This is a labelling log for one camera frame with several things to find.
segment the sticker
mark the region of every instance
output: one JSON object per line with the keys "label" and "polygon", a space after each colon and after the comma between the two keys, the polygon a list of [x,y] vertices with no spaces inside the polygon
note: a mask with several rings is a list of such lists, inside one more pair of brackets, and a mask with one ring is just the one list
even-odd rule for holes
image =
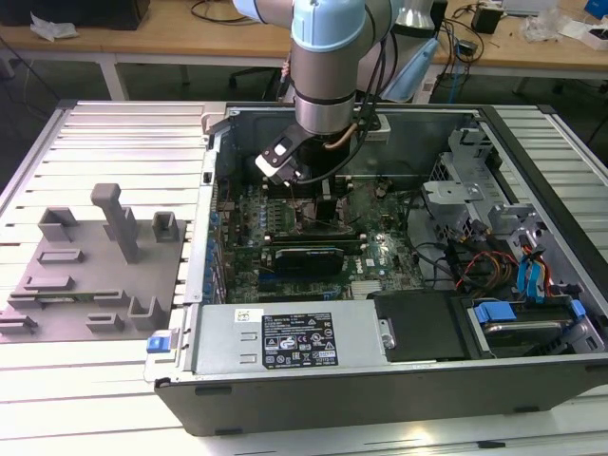
{"label": "sticker", "polygon": [[235,323],[259,323],[263,315],[263,309],[235,309]]}
{"label": "sticker", "polygon": [[259,317],[262,321],[262,364],[266,369],[338,365],[331,313],[260,314]]}

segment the cable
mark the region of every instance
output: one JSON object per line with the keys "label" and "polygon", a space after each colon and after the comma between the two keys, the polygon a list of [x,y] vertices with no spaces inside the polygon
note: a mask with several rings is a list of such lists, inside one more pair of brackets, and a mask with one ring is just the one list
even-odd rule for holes
{"label": "cable", "polygon": [[456,77],[454,77],[454,81],[452,82],[452,89],[449,91],[449,97],[447,98],[447,102],[451,105],[452,103],[454,103],[454,94],[456,93],[456,83],[458,82],[458,77],[459,77],[459,73],[458,73],[458,69],[460,67],[460,57],[459,57],[459,50],[458,50],[458,40],[456,40]]}
{"label": "cable", "polygon": [[452,17],[455,19],[460,18],[463,14],[467,12],[475,12],[475,10],[479,7],[479,2],[477,3],[469,3],[468,5],[461,6],[457,8],[453,13]]}
{"label": "cable", "polygon": [[484,43],[484,38],[482,37],[482,35],[480,35],[477,31],[475,31],[473,28],[471,28],[470,26],[468,26],[467,24],[457,21],[455,19],[444,19],[445,21],[451,23],[451,24],[458,24],[459,26],[464,27],[465,29],[467,29],[468,31],[470,31],[471,33],[473,33],[480,42],[480,49],[479,49],[479,54],[477,55],[477,57],[473,56],[471,59],[463,59],[462,56],[458,57],[458,60],[460,60],[463,63],[470,63],[473,64],[475,62],[477,62],[479,59],[482,58],[482,56],[484,55],[485,52],[485,43]]}
{"label": "cable", "polygon": [[40,81],[42,83],[42,85],[48,90],[48,92],[55,98],[56,101],[61,100],[61,97],[59,95],[57,95],[57,92],[55,92],[52,87],[50,85],[47,84],[47,82],[38,74],[38,72],[34,71],[34,68],[31,67],[31,65],[26,62],[18,53],[15,49],[13,49],[9,43],[7,43],[7,41],[2,37],[2,35],[0,35],[0,42],[3,44],[3,46],[8,49],[23,65],[25,65],[29,71],[31,71],[31,74],[33,74],[38,81]]}
{"label": "cable", "polygon": [[397,36],[395,35],[394,31],[390,31],[390,39],[392,41],[392,49],[393,49],[393,59],[392,59],[392,70],[390,71],[390,76],[387,79],[387,83],[384,84],[382,86],[382,88],[380,89],[379,93],[376,93],[376,95],[382,95],[384,93],[384,91],[387,89],[387,87],[390,84],[390,81],[392,81],[392,78],[395,75],[395,71],[397,71],[397,65],[399,64],[399,52],[398,52],[398,45],[397,45]]}
{"label": "cable", "polygon": [[601,130],[601,128],[604,126],[604,124],[606,124],[606,122],[608,122],[608,115],[606,115],[606,117],[604,117],[600,123],[598,123],[598,126],[596,126],[596,129],[593,130],[593,133],[591,133],[591,136],[589,137],[589,139],[586,141],[585,144],[590,145],[591,141],[597,136],[597,134],[599,133],[599,131]]}
{"label": "cable", "polygon": [[[205,5],[207,7],[207,8],[205,8],[204,13],[199,13],[196,11],[196,8],[199,7],[200,5]],[[214,17],[209,17],[208,16],[209,0],[201,0],[197,3],[195,3],[192,6],[192,8],[190,8],[190,12],[192,13],[193,16],[198,17],[199,19],[202,19],[203,21],[211,22],[213,24],[222,24],[224,26],[251,26],[253,24],[257,24],[256,21],[251,20],[247,16],[240,16],[240,17],[237,17],[234,19],[217,19]]]}
{"label": "cable", "polygon": [[[380,67],[380,76],[378,78],[378,82],[376,83],[375,93],[378,93],[378,90],[380,89],[380,85],[382,84],[382,80],[384,79],[384,70],[385,70],[385,66],[386,66],[385,49],[386,49],[386,39],[382,40],[380,42],[380,53],[378,54],[378,60],[376,61],[376,65],[373,69],[373,73],[371,74],[370,83],[368,84],[368,89],[366,90],[366,96],[363,100],[363,103],[361,104],[361,108],[359,109],[359,115],[357,116],[357,120],[356,120],[357,125],[359,125],[359,123],[361,122],[361,118],[363,116],[363,111],[365,110],[366,104],[368,102],[368,98],[371,94],[371,86],[373,84],[373,80],[375,79],[376,71],[379,67]],[[363,146],[363,143],[365,142],[366,137],[368,136],[368,132],[370,131],[370,128],[371,128],[371,116],[373,115],[373,113],[375,111],[377,103],[378,103],[378,99],[374,96],[373,101],[371,102],[370,116],[368,118],[368,121],[365,122],[363,132],[357,138],[356,146],[354,147],[354,149],[352,150],[352,152],[349,154],[349,156],[346,159],[341,161],[338,165],[336,165],[334,168],[332,168],[327,173],[322,174],[321,176],[317,176],[315,178],[311,178],[311,179],[307,179],[307,180],[296,180],[294,183],[298,184],[298,185],[307,185],[307,184],[323,181],[327,178],[330,178],[337,171],[339,171],[341,168],[346,166],[354,158],[354,156],[357,155],[357,153]]]}
{"label": "cable", "polygon": [[342,147],[346,143],[346,141],[351,138],[352,134],[356,131],[357,126],[359,125],[357,125],[356,123],[352,123],[351,126],[349,126],[349,128],[344,132],[344,135],[342,135],[342,137],[338,141],[332,143],[325,142],[323,144],[323,147],[325,147],[327,150],[335,150],[339,147]]}

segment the white paper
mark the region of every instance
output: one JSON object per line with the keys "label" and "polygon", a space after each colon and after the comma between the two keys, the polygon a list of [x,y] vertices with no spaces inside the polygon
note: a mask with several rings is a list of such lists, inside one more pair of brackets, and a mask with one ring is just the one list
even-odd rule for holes
{"label": "white paper", "polygon": [[263,309],[236,309],[235,323],[259,323],[263,315]]}
{"label": "white paper", "polygon": [[593,26],[591,24],[584,24],[579,21],[570,20],[558,30],[564,36],[569,36],[575,40],[580,40],[582,35],[589,31]]}
{"label": "white paper", "polygon": [[43,37],[45,40],[54,42],[55,39],[74,38],[79,36],[73,24],[55,24],[53,22],[43,21],[39,17],[34,16],[32,13],[29,15],[31,16],[32,22],[29,29],[31,29],[31,31],[36,33],[38,36]]}

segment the black cable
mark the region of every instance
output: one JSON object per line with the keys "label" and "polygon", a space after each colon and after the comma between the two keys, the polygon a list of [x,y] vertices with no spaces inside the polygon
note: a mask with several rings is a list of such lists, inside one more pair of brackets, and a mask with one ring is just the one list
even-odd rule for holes
{"label": "black cable", "polygon": [[25,65],[29,71],[31,71],[31,74],[33,74],[38,81],[40,81],[42,83],[42,85],[48,90],[48,92],[50,92],[52,94],[53,97],[55,97],[56,101],[61,100],[61,97],[59,95],[57,95],[57,92],[55,92],[55,90],[52,89],[52,87],[50,85],[47,84],[47,82],[42,79],[42,77],[34,70],[34,68],[31,67],[31,65],[26,62],[23,57],[21,57],[17,51],[15,49],[12,48],[12,46],[7,43],[7,41],[2,37],[2,35],[0,35],[0,42],[2,43],[2,45],[8,49],[19,61],[21,61],[21,63],[23,65]]}
{"label": "black cable", "polygon": [[596,129],[593,130],[593,133],[591,133],[591,136],[589,137],[589,139],[587,140],[587,142],[585,144],[590,145],[591,141],[597,136],[597,134],[599,133],[599,131],[601,130],[601,128],[604,126],[604,124],[606,124],[606,122],[608,122],[608,115],[606,115],[606,117],[604,117],[600,123],[598,123],[598,126],[596,126]]}
{"label": "black cable", "polygon": [[380,89],[380,93],[376,93],[376,95],[380,95],[382,93],[384,93],[384,91],[387,89],[387,87],[390,84],[390,81],[392,81],[392,78],[395,75],[395,71],[397,71],[397,65],[399,64],[399,53],[398,53],[398,49],[397,49],[397,37],[395,35],[394,31],[390,31],[390,39],[392,41],[392,49],[393,49],[393,60],[392,60],[392,70],[390,71],[390,76],[387,79],[387,83],[384,84],[384,86]]}
{"label": "black cable", "polygon": [[[378,54],[378,60],[376,61],[376,65],[373,69],[373,73],[371,74],[370,83],[368,84],[368,89],[366,90],[366,96],[363,100],[363,103],[361,104],[361,108],[359,109],[359,115],[357,116],[357,120],[356,120],[357,124],[359,124],[359,122],[361,121],[361,118],[363,116],[363,111],[365,110],[365,104],[367,103],[367,100],[368,100],[369,96],[371,95],[371,86],[373,84],[373,80],[375,79],[375,73],[376,73],[377,68],[380,67],[380,76],[378,77],[378,82],[376,83],[375,93],[378,93],[378,90],[380,89],[380,85],[382,84],[382,80],[384,79],[384,70],[385,70],[386,60],[387,60],[386,54],[385,54],[385,49],[386,49],[386,39],[382,40],[380,42],[380,53]],[[370,115],[368,117],[368,120],[365,122],[363,132],[357,138],[356,146],[354,147],[354,149],[352,150],[352,152],[349,154],[349,156],[346,159],[341,161],[333,169],[331,169],[330,171],[328,171],[325,174],[322,174],[321,176],[317,176],[315,178],[311,178],[311,179],[307,179],[307,180],[296,180],[294,183],[298,184],[298,185],[308,185],[311,183],[323,181],[327,178],[330,178],[341,168],[343,168],[344,166],[349,164],[349,162],[354,158],[354,156],[357,155],[357,153],[363,146],[363,143],[365,142],[366,137],[368,136],[368,133],[371,128],[371,116],[373,116],[377,103],[378,103],[378,99],[374,96],[373,100],[371,102]]]}
{"label": "black cable", "polygon": [[[207,9],[205,10],[205,13],[200,14],[199,12],[196,11],[196,8],[203,4],[207,7]],[[198,17],[199,19],[202,19],[203,21],[212,22],[214,24],[223,24],[225,26],[230,26],[230,25],[248,26],[250,24],[256,24],[256,21],[251,20],[247,16],[240,16],[235,19],[217,19],[214,17],[209,17],[207,15],[208,10],[209,10],[209,0],[201,0],[197,3],[195,3],[192,6],[192,8],[190,8],[190,12],[192,13],[193,16]]]}
{"label": "black cable", "polygon": [[370,81],[368,82],[368,87],[365,89],[365,96],[363,97],[363,101],[361,102],[361,107],[359,108],[359,114],[357,115],[357,119],[356,119],[357,124],[359,124],[361,122],[361,119],[363,118],[364,108],[368,105],[368,101],[369,101],[370,95],[371,95],[371,88],[373,86],[373,81],[376,78],[378,69],[380,69],[380,64],[382,63],[382,56],[384,53],[385,46],[386,46],[386,41],[382,40],[380,42],[380,53],[378,54],[378,58],[376,59],[376,64],[373,66],[373,71],[371,72]]}
{"label": "black cable", "polygon": [[485,43],[484,43],[484,38],[482,37],[482,35],[480,35],[477,31],[475,31],[473,28],[471,28],[464,22],[457,21],[456,19],[444,19],[444,20],[448,21],[449,23],[458,24],[459,26],[464,27],[465,29],[467,29],[468,31],[473,33],[479,39],[479,42],[481,44],[481,48],[480,48],[480,51],[479,51],[479,54],[477,55],[477,57],[472,57],[471,59],[464,59],[463,56],[457,54],[456,58],[465,64],[473,64],[473,63],[477,62],[479,59],[481,59],[485,52]]}
{"label": "black cable", "polygon": [[449,68],[449,64],[452,63],[452,67],[453,67],[452,59],[453,59],[453,55],[454,55],[454,44],[452,43],[452,37],[454,36],[454,26],[452,24],[446,22],[446,20],[444,19],[444,22],[442,24],[442,27],[440,28],[440,31],[444,31],[447,35],[447,47],[448,47],[449,54],[447,55],[447,61],[446,61],[446,64],[444,65],[444,69],[437,76],[437,80],[435,81],[435,87],[432,89],[432,91],[430,93],[431,97],[435,93],[435,90],[437,90],[437,87],[439,87],[441,82],[446,77],[446,73],[447,73],[447,69]]}
{"label": "black cable", "polygon": [[479,7],[479,2],[477,3],[469,3],[468,5],[461,6],[457,8],[453,13],[452,17],[455,19],[460,18],[466,12],[475,12],[475,10]]}

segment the electronic device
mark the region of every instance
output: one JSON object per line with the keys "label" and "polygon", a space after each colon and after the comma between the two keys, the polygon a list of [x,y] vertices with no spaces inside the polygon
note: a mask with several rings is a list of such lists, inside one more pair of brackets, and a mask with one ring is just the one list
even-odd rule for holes
{"label": "electronic device", "polygon": [[481,4],[475,9],[471,27],[478,33],[491,35],[503,17],[504,9],[493,4]]}
{"label": "electronic device", "polygon": [[531,412],[608,383],[605,226],[585,216],[606,169],[546,109],[376,115],[383,141],[287,187],[255,159],[295,110],[205,105],[182,304],[144,374],[191,434]]}
{"label": "electronic device", "polygon": [[150,0],[4,0],[0,2],[0,23],[27,26],[32,13],[55,24],[135,30],[149,4]]}

